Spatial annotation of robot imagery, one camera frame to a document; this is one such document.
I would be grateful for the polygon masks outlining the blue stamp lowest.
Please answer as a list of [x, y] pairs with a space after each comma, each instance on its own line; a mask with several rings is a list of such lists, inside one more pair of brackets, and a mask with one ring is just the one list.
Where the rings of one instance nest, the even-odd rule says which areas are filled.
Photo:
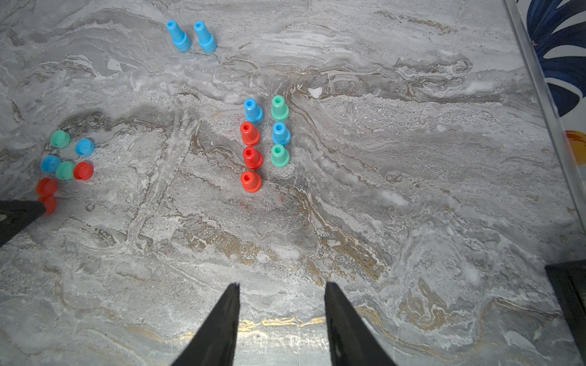
[[166, 28], [171, 35], [172, 43], [177, 48], [177, 50], [182, 53], [189, 51], [192, 43], [187, 33], [180, 28], [178, 23], [174, 20], [168, 21], [166, 23]]
[[198, 36], [198, 44], [206, 54], [214, 53], [217, 49], [217, 42], [214, 35], [207, 29], [203, 21], [194, 24], [195, 33]]

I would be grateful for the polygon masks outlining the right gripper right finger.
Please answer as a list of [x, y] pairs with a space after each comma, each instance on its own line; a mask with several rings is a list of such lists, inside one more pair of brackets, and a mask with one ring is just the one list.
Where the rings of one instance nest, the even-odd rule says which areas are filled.
[[336, 283], [326, 284], [324, 303], [332, 365], [395, 365]]

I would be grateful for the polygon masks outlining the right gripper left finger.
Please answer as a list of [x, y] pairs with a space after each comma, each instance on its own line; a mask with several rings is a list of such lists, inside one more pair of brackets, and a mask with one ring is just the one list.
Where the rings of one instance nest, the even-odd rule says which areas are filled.
[[240, 285], [232, 283], [172, 365], [233, 365], [240, 307]]

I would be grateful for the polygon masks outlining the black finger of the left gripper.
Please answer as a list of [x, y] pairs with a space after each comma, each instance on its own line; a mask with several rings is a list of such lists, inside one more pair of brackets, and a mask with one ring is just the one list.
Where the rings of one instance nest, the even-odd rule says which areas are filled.
[[40, 201], [1, 201], [1, 243], [4, 246], [13, 237], [47, 212]]

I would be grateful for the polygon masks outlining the red stamp cap lowest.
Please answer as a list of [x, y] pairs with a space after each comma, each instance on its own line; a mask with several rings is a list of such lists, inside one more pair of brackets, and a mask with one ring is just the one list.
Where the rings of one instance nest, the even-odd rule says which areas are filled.
[[45, 215], [52, 214], [56, 209], [56, 199], [52, 196], [44, 195], [38, 198], [38, 201], [41, 202], [45, 207]]

